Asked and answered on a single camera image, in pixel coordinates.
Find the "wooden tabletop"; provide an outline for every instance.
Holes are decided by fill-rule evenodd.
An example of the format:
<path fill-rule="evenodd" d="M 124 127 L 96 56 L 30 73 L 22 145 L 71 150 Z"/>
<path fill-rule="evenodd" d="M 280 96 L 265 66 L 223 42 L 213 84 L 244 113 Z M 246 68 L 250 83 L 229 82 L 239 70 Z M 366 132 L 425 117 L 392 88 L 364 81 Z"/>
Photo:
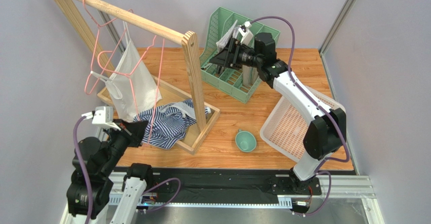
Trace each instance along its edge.
<path fill-rule="evenodd" d="M 287 62 L 290 49 L 277 49 L 278 58 Z M 161 48 L 151 48 L 144 62 L 153 75 L 158 74 Z M 292 70 L 301 82 L 317 91 L 331 96 L 328 81 L 317 49 L 295 49 Z M 190 92 L 186 65 L 181 48 L 164 50 L 161 79 Z M 190 155 L 177 146 L 163 150 L 149 145 L 128 148 L 119 161 L 119 166 L 130 166 L 134 162 L 153 167 L 202 167 L 202 168 L 252 168 L 290 169 L 295 162 L 265 143 L 259 131 L 274 109 L 281 95 L 262 82 L 247 104 L 243 104 L 222 91 L 202 82 L 205 101 L 221 110 L 220 118 L 198 149 Z M 238 129 L 251 132 L 257 139 L 257 147 L 250 153 L 241 152 L 235 144 Z M 333 157 L 345 158 L 343 148 Z M 322 169 L 352 170 L 351 162 L 328 161 Z"/>

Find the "navy and white striped shirt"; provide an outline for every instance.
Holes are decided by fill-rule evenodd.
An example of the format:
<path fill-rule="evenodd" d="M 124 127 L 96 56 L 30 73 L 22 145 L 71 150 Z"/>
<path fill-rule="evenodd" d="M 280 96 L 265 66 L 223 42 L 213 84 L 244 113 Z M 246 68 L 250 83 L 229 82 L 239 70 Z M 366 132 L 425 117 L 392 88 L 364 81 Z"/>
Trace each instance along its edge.
<path fill-rule="evenodd" d="M 163 105 L 157 107 L 151 133 L 151 142 L 149 144 L 163 149 L 170 149 L 178 140 L 184 139 L 186 136 L 186 129 L 189 126 L 196 124 L 194 111 L 179 109 L 189 108 L 188 106 L 193 108 L 192 99 L 175 103 L 173 106 Z M 210 112 L 211 109 L 209 107 L 205 107 L 205 114 L 209 114 Z M 148 142 L 152 115 L 153 109 L 139 113 L 141 120 L 148 120 L 149 122 L 145 130 L 144 138 L 142 139 L 142 142 L 144 143 Z M 138 118 L 135 116 L 133 121 L 138 121 Z"/>

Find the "wooden clothes rack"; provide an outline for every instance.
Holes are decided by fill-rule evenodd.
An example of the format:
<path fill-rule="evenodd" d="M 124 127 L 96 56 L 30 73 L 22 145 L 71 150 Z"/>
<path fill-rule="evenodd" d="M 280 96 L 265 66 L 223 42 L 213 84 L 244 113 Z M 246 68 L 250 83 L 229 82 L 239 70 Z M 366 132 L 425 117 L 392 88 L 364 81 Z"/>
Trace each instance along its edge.
<path fill-rule="evenodd" d="M 87 22 L 75 6 L 74 2 L 72 0 L 54 1 L 92 52 L 95 46 L 96 38 L 90 30 Z M 99 11 L 107 13 L 113 17 L 119 18 L 127 23 L 133 24 L 139 28 L 152 32 L 181 45 L 183 48 L 184 59 L 186 61 L 186 69 L 191 94 L 188 94 L 161 80 L 160 86 L 164 99 L 159 101 L 157 105 L 163 105 L 170 102 L 178 102 L 178 100 L 181 99 L 184 100 L 187 98 L 192 98 L 197 123 L 189 127 L 185 139 L 178 141 L 177 145 L 191 154 L 194 154 L 220 115 L 220 110 L 218 108 L 204 103 L 198 51 L 199 44 L 196 33 L 192 31 L 188 31 L 185 34 L 179 33 L 175 30 L 164 27 L 102 0 L 85 0 L 85 3 Z M 103 51 L 102 47 L 97 44 L 96 54 L 99 54 L 101 51 Z M 103 66 L 107 65 L 106 68 L 108 70 L 115 70 L 113 65 L 108 62 L 108 57 L 105 53 L 101 55 L 100 63 Z M 102 101 L 109 104 L 110 98 L 109 94 L 107 95 L 106 88 L 104 88 L 98 94 L 98 96 L 102 99 Z M 208 115 L 208 117 L 205 115 L 204 105 L 211 108 L 211 114 Z"/>

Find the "teal cup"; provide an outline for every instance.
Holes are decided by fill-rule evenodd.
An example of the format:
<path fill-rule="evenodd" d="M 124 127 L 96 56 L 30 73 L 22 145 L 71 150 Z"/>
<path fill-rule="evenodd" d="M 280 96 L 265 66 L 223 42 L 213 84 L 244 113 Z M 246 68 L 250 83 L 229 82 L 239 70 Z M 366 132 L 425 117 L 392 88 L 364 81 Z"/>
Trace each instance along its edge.
<path fill-rule="evenodd" d="M 235 136 L 236 146 L 243 152 L 251 152 L 256 148 L 257 141 L 254 136 L 244 130 L 238 130 L 238 133 Z"/>

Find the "gray wall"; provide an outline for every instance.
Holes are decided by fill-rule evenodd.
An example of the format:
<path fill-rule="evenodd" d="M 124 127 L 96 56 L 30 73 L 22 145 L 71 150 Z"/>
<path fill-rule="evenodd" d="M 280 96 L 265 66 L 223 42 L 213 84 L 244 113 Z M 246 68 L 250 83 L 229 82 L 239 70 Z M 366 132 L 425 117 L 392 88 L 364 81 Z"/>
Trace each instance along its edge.
<path fill-rule="evenodd" d="M 58 223 L 90 51 L 53 0 L 0 0 L 1 223 Z M 88 121 L 79 138 L 94 135 Z"/>
<path fill-rule="evenodd" d="M 218 7 L 225 7 L 250 18 L 268 15 L 289 20 L 296 31 L 298 48 L 317 48 L 323 42 L 345 0 L 106 0 L 123 9 L 179 32 L 196 32 L 201 46 L 205 45 L 208 21 Z M 263 21 L 282 32 L 280 47 L 290 47 L 288 27 L 280 21 Z M 151 44 L 153 35 L 132 29 L 132 39 L 137 46 Z"/>
<path fill-rule="evenodd" d="M 357 0 L 325 56 L 386 223 L 429 223 L 431 0 Z"/>

